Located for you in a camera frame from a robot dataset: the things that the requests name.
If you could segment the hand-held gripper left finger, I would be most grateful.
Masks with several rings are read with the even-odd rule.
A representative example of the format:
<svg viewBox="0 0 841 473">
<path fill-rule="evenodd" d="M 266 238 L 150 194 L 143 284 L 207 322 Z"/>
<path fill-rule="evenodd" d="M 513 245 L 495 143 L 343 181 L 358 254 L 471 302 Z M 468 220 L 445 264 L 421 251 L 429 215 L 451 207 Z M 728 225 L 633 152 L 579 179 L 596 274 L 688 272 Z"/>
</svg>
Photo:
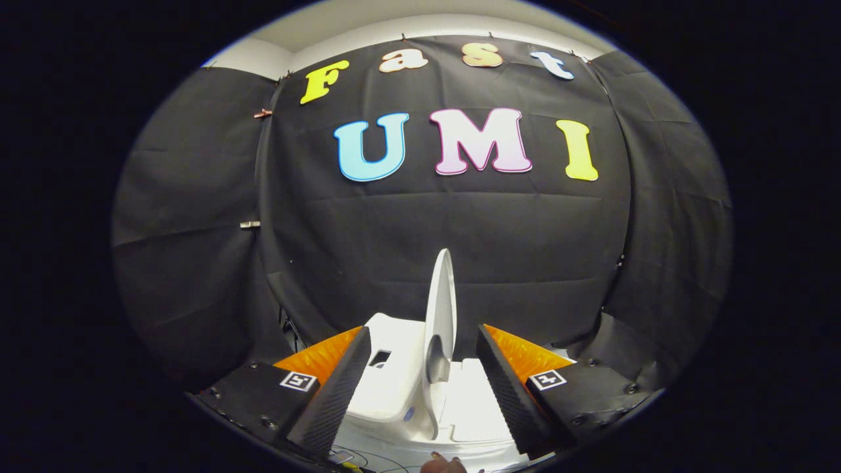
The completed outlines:
<svg viewBox="0 0 841 473">
<path fill-rule="evenodd" d="M 267 448 L 325 462 L 371 352 L 369 327 L 355 327 L 275 363 L 245 363 L 196 401 Z"/>
</svg>

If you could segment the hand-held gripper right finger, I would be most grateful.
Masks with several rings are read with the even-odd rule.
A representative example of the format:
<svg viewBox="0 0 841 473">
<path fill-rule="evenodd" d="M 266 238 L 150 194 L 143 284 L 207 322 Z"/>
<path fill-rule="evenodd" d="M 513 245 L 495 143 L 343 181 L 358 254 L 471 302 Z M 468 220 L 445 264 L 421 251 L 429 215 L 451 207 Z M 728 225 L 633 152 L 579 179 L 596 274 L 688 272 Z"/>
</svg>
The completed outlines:
<svg viewBox="0 0 841 473">
<path fill-rule="evenodd" d="M 598 442 L 661 396 L 601 360 L 571 361 L 487 324 L 476 353 L 516 448 L 532 460 Z"/>
</svg>

